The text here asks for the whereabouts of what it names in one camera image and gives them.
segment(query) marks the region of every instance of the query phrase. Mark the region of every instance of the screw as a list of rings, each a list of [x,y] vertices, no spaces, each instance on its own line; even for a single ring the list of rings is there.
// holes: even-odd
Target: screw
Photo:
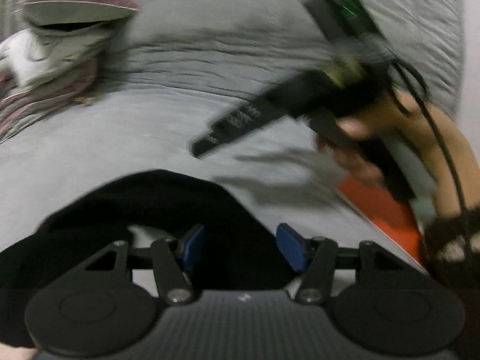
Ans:
[[[298,299],[305,304],[318,304],[323,300],[322,293],[316,288],[306,288],[298,293]]]
[[[184,303],[191,298],[191,292],[184,288],[170,290],[166,297],[173,303]]]

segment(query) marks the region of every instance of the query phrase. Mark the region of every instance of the green light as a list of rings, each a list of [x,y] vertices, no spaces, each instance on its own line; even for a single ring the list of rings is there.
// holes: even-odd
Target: green light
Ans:
[[[345,9],[347,12],[349,12],[351,15],[357,17],[357,15],[355,15],[355,13],[353,13],[350,9],[348,9],[347,7],[345,7],[345,5],[342,5],[342,8]]]

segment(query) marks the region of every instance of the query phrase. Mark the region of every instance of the bed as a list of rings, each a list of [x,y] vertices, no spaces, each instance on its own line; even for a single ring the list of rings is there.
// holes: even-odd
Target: bed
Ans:
[[[416,265],[339,197],[335,185],[345,175],[313,149],[306,126],[282,120],[206,159],[189,154],[213,116],[332,57],[300,0],[137,1],[141,13],[107,50],[94,106],[69,108],[0,145],[0,250],[97,186],[163,168],[223,185],[272,231],[287,222],[342,246],[370,239]],[[461,0],[363,1],[453,116],[463,73]],[[149,239],[139,234],[137,242]],[[343,272],[338,285],[352,275]]]

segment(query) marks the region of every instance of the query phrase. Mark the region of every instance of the pile of clothing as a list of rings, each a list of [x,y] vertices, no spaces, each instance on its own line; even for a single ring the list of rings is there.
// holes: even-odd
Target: pile of clothing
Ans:
[[[0,44],[0,143],[69,105],[91,104],[85,94],[118,27],[112,21],[137,10],[131,1],[115,1],[23,1],[27,29]],[[82,7],[100,12],[82,14]]]

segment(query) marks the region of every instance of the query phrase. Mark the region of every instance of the skin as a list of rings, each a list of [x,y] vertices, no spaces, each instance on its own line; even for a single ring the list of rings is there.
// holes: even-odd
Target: skin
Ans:
[[[390,129],[400,131],[415,147],[425,167],[438,183],[438,190],[433,196],[438,216],[451,218],[459,215],[460,207],[452,175],[427,120],[409,94],[397,92],[397,97],[413,115],[403,115],[392,100],[385,96],[376,105],[337,123],[347,135],[357,140]],[[479,207],[480,168],[469,142],[446,114],[431,104],[428,109],[454,161],[467,207]],[[380,169],[365,161],[358,152],[334,147],[321,137],[316,137],[316,144],[320,151],[332,150],[337,163],[368,187],[381,186],[383,176]]]

